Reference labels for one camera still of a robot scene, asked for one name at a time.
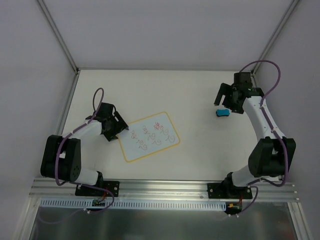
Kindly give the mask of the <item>blue whiteboard eraser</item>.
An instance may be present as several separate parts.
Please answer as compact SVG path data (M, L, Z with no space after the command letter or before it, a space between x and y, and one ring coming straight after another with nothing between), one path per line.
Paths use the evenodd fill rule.
M226 108L217 109L215 113L217 117L228 117L230 115L230 111Z

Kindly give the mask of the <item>yellow framed whiteboard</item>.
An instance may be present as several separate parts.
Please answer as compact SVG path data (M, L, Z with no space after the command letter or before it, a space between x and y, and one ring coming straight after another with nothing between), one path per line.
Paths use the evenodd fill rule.
M140 160L180 144L180 136L167 112L163 111L128 124L117 135L124 160Z

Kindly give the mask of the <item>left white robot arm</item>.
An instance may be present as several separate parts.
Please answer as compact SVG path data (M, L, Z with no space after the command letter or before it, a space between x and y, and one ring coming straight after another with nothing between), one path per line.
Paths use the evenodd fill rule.
M111 142L129 126L111 103L101 103L85 122L66 135L50 135L47 138L40 174L55 179L57 185L77 183L86 185L94 196L104 191L102 173L82 166L82 147L96 137L104 136Z

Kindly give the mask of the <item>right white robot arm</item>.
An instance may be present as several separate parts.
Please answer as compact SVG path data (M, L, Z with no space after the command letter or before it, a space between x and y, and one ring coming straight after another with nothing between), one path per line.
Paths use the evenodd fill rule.
M282 187L288 178L296 142L293 138L287 138L278 128L263 91L250 83L222 83L214 104L223 105L236 114L246 114L257 138L247 165L228 173L220 184L224 194L228 198L235 198L243 188L260 181Z

